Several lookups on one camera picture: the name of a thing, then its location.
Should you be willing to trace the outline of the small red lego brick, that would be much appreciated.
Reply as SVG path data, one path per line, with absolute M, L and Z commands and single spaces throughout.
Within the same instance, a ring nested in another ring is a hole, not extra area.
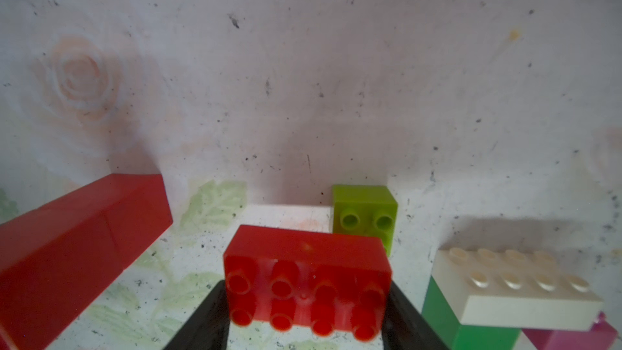
M 122 272 L 105 217 L 35 210 L 1 226 L 1 347 L 44 349 Z

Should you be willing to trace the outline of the dark green lego brick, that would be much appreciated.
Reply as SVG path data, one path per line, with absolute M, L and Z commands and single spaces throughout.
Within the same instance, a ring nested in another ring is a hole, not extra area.
M 434 278 L 429 280 L 422 316 L 447 347 L 453 350 L 512 350 L 521 333 L 518 328 L 461 324 Z

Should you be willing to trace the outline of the red square lego brick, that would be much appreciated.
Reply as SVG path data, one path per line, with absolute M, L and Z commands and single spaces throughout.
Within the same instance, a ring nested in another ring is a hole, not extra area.
M 103 215 L 125 267 L 173 224 L 160 174 L 113 173 L 40 207 Z

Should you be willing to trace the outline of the long red lego brick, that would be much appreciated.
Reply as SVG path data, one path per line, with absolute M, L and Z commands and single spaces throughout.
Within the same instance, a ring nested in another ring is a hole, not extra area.
M 268 322 L 278 332 L 381 331 L 392 270 L 379 238 L 241 225 L 224 252 L 231 321 Z

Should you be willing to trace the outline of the white lego brick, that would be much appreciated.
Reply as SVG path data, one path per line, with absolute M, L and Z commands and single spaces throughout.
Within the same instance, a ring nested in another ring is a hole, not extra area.
M 432 278 L 463 325 L 585 332 L 604 307 L 545 251 L 438 251 Z

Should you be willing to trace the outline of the magenta lego brick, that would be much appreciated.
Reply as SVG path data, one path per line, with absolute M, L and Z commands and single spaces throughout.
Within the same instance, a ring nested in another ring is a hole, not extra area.
M 538 350 L 608 350 L 618 331 L 601 312 L 586 332 L 523 329 L 523 334 Z

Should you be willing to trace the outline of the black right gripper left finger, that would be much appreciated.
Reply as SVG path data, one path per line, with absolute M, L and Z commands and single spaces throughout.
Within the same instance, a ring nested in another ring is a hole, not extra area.
M 219 281 L 164 350 L 225 350 L 230 316 L 225 281 Z

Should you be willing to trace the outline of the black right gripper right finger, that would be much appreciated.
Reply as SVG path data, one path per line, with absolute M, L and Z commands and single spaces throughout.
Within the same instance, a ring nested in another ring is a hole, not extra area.
M 382 345 L 384 350 L 449 349 L 394 281 L 386 299 Z

